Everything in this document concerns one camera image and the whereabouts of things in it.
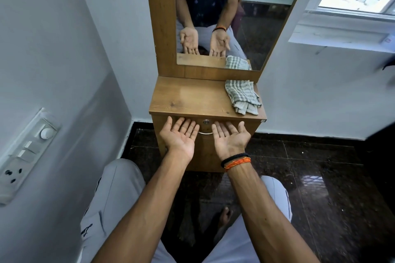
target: leg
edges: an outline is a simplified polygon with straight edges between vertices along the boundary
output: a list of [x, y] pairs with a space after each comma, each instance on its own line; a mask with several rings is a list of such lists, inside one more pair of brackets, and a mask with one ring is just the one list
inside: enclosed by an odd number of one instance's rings
[[[207, 51], [210, 52], [210, 41], [211, 41], [211, 34], [214, 30], [216, 25], [211, 25], [209, 27], [196, 27], [198, 36], [199, 36], [199, 46], [204, 47]], [[229, 26], [228, 30], [226, 31], [230, 36], [229, 47], [230, 51], [226, 51], [226, 56], [232, 55], [237, 56], [242, 59], [247, 59], [244, 51], [241, 49], [239, 42], [233, 35], [232, 27]]]
[[[288, 192], [281, 182], [273, 177], [261, 176], [262, 181], [273, 198], [274, 202], [291, 221], [292, 212], [291, 204], [288, 200]], [[257, 262], [258, 256], [252, 246], [250, 236], [240, 215], [235, 223], [226, 231], [224, 237], [214, 247], [209, 256], [203, 261], [204, 263], [217, 262]]]
[[178, 21], [178, 19], [176, 19], [176, 21], [175, 21], [175, 28], [176, 28], [175, 38], [177, 41], [177, 53], [182, 53], [184, 49], [183, 49], [183, 47], [181, 45], [181, 41], [180, 41], [180, 31], [182, 31], [184, 29], [184, 26], [181, 24], [180, 21]]
[[[95, 196], [81, 221], [82, 260], [91, 262], [122, 217], [139, 198], [145, 186], [134, 162], [117, 159], [103, 171]], [[175, 262], [159, 241], [152, 262]]]

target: hand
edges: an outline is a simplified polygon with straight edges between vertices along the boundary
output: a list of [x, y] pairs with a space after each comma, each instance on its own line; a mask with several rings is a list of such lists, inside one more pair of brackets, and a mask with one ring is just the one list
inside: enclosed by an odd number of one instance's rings
[[180, 42], [184, 47], [184, 53], [200, 55], [197, 49], [199, 44], [198, 31], [195, 28], [185, 27], [180, 31]]
[[215, 122], [211, 128], [214, 135], [215, 151], [221, 161], [234, 156], [236, 154], [244, 153], [245, 147], [251, 138], [251, 135], [244, 127], [244, 122], [239, 123], [239, 131], [230, 122], [227, 122], [230, 132], [224, 124]]
[[230, 36], [223, 29], [217, 29], [211, 34], [209, 56], [225, 57], [226, 50], [230, 50]]
[[187, 163], [189, 163], [194, 156], [195, 139], [200, 126], [196, 125], [195, 121], [191, 122], [190, 119], [186, 120], [182, 125], [184, 120], [185, 118], [179, 118], [175, 122], [173, 129], [171, 129], [173, 120], [171, 117], [167, 117], [167, 121], [159, 135], [165, 141], [169, 152], [180, 152], [181, 155], [185, 156], [185, 160], [188, 161]]

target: forearm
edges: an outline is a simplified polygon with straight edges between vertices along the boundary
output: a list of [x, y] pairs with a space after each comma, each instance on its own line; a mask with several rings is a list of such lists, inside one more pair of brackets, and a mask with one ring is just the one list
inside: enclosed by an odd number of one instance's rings
[[217, 22], [217, 26], [223, 26], [226, 29], [229, 28], [236, 15], [238, 3], [234, 1], [228, 1], [222, 9], [220, 18]]
[[178, 20], [184, 27], [194, 27], [186, 0], [176, 0]]
[[176, 152], [168, 152], [93, 262], [151, 262], [187, 164]]
[[246, 229], [261, 262], [318, 262], [314, 253], [282, 214], [250, 163], [228, 175], [239, 199]]

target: checkered cloth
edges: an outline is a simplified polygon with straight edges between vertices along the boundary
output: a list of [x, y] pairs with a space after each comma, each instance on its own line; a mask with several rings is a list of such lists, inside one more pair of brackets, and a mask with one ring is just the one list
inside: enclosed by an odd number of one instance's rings
[[254, 91], [254, 83], [249, 80], [227, 80], [225, 90], [232, 102], [235, 111], [245, 115], [246, 112], [258, 115], [261, 107], [259, 96]]
[[228, 55], [226, 58], [226, 69], [238, 69], [238, 70], [251, 70], [251, 67], [245, 59], [241, 59], [237, 56]]

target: wooden mirror frame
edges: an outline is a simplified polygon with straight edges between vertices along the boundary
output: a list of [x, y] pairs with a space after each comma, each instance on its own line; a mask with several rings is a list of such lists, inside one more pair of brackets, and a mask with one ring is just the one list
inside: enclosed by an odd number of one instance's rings
[[258, 82], [262, 71], [276, 45], [285, 23], [297, 0], [294, 0], [279, 31], [274, 44], [271, 46], [260, 71], [234, 70], [215, 68], [225, 66], [225, 58], [205, 55], [189, 55], [177, 53], [176, 44], [176, 5], [175, 0], [148, 0], [150, 7], [152, 32], [155, 42], [156, 62], [159, 76], [183, 77], [206, 80], [249, 80]]

